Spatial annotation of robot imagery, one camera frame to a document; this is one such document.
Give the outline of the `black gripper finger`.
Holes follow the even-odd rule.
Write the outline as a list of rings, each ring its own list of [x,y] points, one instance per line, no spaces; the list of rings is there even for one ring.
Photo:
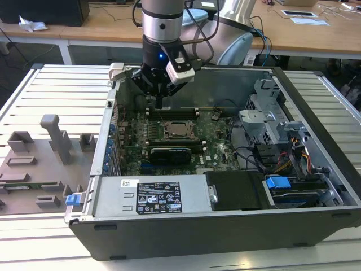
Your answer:
[[[133,72],[132,81],[146,95],[155,98],[155,108],[160,109],[160,77],[154,69],[138,69]]]
[[[161,83],[159,84],[159,109],[163,108],[163,99],[165,97],[173,96],[175,93],[180,91],[186,83],[182,83],[179,85],[174,85],[173,83]]]

